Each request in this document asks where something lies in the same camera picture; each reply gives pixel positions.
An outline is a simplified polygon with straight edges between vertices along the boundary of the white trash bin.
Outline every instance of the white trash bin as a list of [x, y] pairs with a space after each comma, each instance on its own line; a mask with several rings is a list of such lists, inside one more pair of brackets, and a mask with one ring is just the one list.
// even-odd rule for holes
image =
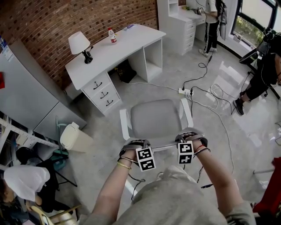
[[73, 122], [66, 126], [60, 141], [67, 150], [89, 152], [94, 140], [89, 135], [79, 130], [79, 126]]

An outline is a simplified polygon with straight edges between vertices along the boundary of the red cloth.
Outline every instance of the red cloth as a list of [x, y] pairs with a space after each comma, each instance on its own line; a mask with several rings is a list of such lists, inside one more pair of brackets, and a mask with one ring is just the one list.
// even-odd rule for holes
[[0, 72], [0, 89], [5, 88], [3, 73]]
[[274, 158], [275, 170], [260, 203], [253, 208], [254, 213], [275, 216], [281, 202], [281, 157]]

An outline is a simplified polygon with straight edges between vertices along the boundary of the white t-shirt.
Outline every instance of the white t-shirt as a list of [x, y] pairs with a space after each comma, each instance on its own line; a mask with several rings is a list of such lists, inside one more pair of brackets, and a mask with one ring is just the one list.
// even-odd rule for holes
[[[216, 0], [206, 0], [206, 12], [217, 12], [216, 9]], [[218, 22], [217, 18], [213, 16], [206, 15], [206, 22], [207, 23], [216, 23]]]
[[4, 172], [4, 180], [22, 199], [35, 202], [36, 192], [50, 179], [46, 168], [20, 165], [9, 167]]

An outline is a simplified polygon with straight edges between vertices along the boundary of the drawer handle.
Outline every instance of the drawer handle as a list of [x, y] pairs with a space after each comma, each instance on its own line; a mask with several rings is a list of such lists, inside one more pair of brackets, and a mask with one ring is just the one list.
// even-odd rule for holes
[[106, 106], [109, 106], [111, 103], [113, 103], [113, 100], [111, 101], [111, 102], [109, 102], [108, 100], [107, 100], [107, 105]]
[[99, 86], [101, 86], [102, 82], [98, 85], [97, 82], [95, 81], [96, 87], [94, 88], [94, 90], [96, 90]]
[[101, 99], [103, 99], [106, 95], [108, 95], [108, 93], [104, 94], [104, 92], [101, 92], [104, 96], [101, 97]]

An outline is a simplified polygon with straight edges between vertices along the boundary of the plastic bottle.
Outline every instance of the plastic bottle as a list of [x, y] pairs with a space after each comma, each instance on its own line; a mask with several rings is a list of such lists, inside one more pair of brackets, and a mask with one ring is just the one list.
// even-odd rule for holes
[[5, 39], [3, 39], [0, 35], [0, 47], [4, 50], [4, 48], [7, 46], [7, 42]]
[[108, 29], [108, 35], [110, 37], [111, 43], [115, 43], [117, 41], [116, 36], [112, 28]]

